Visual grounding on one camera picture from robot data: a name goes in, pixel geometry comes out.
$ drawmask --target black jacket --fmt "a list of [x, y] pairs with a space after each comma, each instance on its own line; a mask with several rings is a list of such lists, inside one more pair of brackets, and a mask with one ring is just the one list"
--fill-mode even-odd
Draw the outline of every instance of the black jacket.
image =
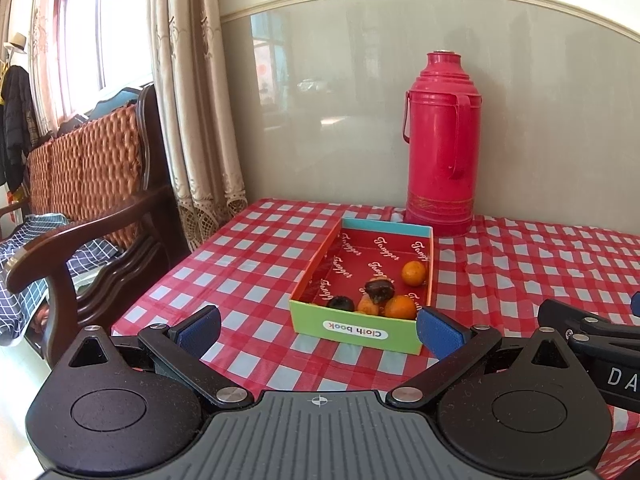
[[29, 74], [21, 66], [11, 66], [2, 80], [2, 135], [0, 135], [0, 186], [6, 183], [14, 192], [22, 184], [22, 155], [31, 151], [33, 134], [38, 137], [31, 101]]

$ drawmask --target woven cushion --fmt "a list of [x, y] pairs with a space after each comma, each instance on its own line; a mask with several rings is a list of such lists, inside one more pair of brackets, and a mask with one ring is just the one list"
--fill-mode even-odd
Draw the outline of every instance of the woven cushion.
[[36, 148], [29, 154], [29, 189], [31, 212], [42, 215], [51, 211], [51, 142]]
[[82, 128], [51, 143], [50, 212], [82, 218]]
[[[142, 157], [135, 105], [83, 125], [81, 219], [95, 218], [140, 190]], [[106, 238], [121, 248], [135, 241], [139, 224]]]

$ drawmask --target cardboard box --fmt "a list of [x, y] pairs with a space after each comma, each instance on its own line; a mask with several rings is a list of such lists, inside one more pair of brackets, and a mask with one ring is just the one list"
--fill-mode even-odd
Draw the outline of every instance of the cardboard box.
[[[401, 279], [405, 263], [420, 260], [427, 269], [423, 286]], [[430, 227], [343, 218], [311, 259], [296, 285], [289, 307], [297, 333], [355, 345], [419, 354], [422, 348], [415, 321], [367, 316], [325, 305], [334, 296], [347, 296], [357, 305], [364, 285], [374, 276], [387, 276], [396, 294], [407, 294], [416, 305], [430, 306], [433, 281], [433, 234]]]

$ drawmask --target plaid cloth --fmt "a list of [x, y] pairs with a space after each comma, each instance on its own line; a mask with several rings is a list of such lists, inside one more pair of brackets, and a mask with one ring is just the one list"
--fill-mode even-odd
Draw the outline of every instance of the plaid cloth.
[[[393, 207], [260, 200], [158, 281], [114, 333], [174, 325], [213, 303], [222, 332], [202, 360], [254, 394], [377, 389], [384, 396], [437, 359], [426, 349], [414, 356], [296, 334], [289, 295], [341, 216], [402, 221], [402, 214]], [[436, 239], [433, 303], [465, 326], [487, 323], [507, 336], [531, 336], [545, 298], [640, 325], [629, 308], [639, 271], [638, 236], [476, 216], [465, 237]], [[611, 414], [614, 434], [598, 468], [606, 479], [640, 458], [640, 415], [619, 408]]]
[[[69, 224], [62, 214], [29, 215], [23, 224], [0, 243], [0, 267], [4, 267], [15, 252], [39, 235]], [[120, 252], [107, 240], [98, 238], [80, 247], [66, 263], [72, 278], [102, 267]], [[24, 335], [31, 317], [47, 294], [46, 280], [31, 283], [18, 294], [10, 293], [0, 276], [0, 346], [14, 345]]]

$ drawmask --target red thermos flask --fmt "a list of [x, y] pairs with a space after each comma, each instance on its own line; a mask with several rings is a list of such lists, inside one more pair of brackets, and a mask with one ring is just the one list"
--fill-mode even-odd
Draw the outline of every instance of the red thermos flask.
[[404, 221], [453, 237], [471, 227], [482, 96], [462, 70], [459, 54], [437, 50], [427, 60], [404, 103], [402, 136], [409, 143]]

